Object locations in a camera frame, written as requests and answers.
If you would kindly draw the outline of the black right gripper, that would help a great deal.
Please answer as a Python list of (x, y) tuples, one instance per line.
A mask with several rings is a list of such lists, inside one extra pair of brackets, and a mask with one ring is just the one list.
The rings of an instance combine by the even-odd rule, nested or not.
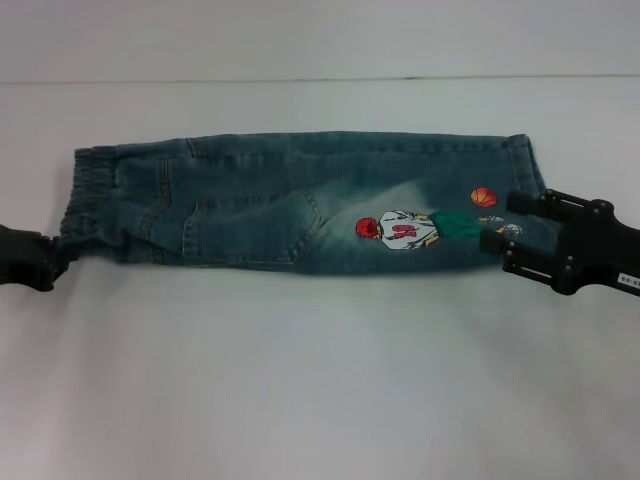
[(555, 254), (528, 247), (494, 231), (480, 235), (480, 251), (500, 256), (504, 272), (573, 295), (589, 285), (639, 294), (639, 231), (620, 222), (611, 202), (602, 199), (558, 198), (512, 191), (506, 209), (561, 224)]

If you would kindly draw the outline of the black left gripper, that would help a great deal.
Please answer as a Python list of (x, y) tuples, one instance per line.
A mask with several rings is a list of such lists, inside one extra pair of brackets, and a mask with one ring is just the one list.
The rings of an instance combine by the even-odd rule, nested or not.
[(1, 226), (1, 284), (50, 292), (76, 260), (76, 245), (61, 236)]

